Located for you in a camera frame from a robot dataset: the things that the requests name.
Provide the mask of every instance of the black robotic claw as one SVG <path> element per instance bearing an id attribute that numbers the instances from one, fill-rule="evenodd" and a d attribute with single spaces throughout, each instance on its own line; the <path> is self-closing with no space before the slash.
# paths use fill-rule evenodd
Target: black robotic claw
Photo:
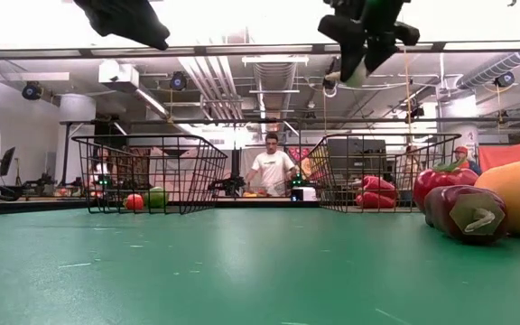
<path id="1" fill-rule="evenodd" d="M 323 0 L 335 9 L 320 20 L 319 32 L 340 45 L 340 81 L 355 74 L 364 58 L 367 75 L 398 52 L 396 40 L 414 46 L 418 29 L 396 21 L 410 0 Z"/>
<path id="2" fill-rule="evenodd" d="M 74 0 L 101 36 L 110 33 L 165 51 L 170 31 L 148 0 Z"/>

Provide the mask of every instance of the wire basket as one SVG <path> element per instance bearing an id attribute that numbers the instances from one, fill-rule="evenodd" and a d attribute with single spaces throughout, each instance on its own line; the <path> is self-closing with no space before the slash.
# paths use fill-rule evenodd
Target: wire basket
<path id="1" fill-rule="evenodd" d="M 452 163 L 458 138 L 445 134 L 327 135 L 308 154 L 320 206 L 341 212 L 416 211 L 416 177 L 426 168 Z"/>
<path id="2" fill-rule="evenodd" d="M 127 145 L 104 145 L 115 137 Z M 95 135 L 73 140 L 79 143 L 91 213 L 187 214 L 216 205 L 218 195 L 210 184 L 221 179 L 227 156 L 202 137 Z"/>

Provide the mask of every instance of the ceiling light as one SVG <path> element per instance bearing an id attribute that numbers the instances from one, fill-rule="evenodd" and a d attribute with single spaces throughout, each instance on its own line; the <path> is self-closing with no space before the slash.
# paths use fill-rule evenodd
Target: ceiling light
<path id="1" fill-rule="evenodd" d="M 308 57 L 294 57 L 281 55 L 263 55 L 257 57 L 243 57 L 242 63 L 304 63 L 308 64 Z"/>

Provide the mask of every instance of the wall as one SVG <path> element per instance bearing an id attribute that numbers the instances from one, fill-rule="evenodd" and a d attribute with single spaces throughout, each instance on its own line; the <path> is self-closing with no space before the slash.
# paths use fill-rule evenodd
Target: wall
<path id="1" fill-rule="evenodd" d="M 55 153 L 59 109 L 44 101 L 28 101 L 21 93 L 0 83 L 1 154 L 15 147 L 22 181 L 37 180 L 45 172 L 47 152 Z M 47 168 L 53 172 L 54 161 Z M 16 164 L 12 163 L 5 184 L 14 185 Z"/>

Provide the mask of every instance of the bell pepper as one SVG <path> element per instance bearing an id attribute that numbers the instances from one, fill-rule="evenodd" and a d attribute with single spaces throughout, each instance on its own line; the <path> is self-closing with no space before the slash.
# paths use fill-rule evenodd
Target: bell pepper
<path id="1" fill-rule="evenodd" d="M 364 192 L 358 195 L 356 202 L 363 209 L 392 209 L 396 204 L 395 199 L 374 192 Z"/>
<path id="2" fill-rule="evenodd" d="M 413 200 L 417 208 L 424 213 L 424 198 L 429 192 L 440 186 L 475 185 L 478 175 L 468 169 L 460 168 L 464 160 L 450 165 L 438 165 L 421 172 L 414 181 Z"/>
<path id="3" fill-rule="evenodd" d="M 466 244 L 492 244 L 507 234 L 505 202 L 491 190 L 437 187 L 426 196 L 424 207 L 427 223 Z"/>
<path id="4" fill-rule="evenodd" d="M 395 186 L 378 176 L 365 176 L 362 180 L 362 188 L 364 191 L 373 192 L 389 199 L 396 200 Z"/>

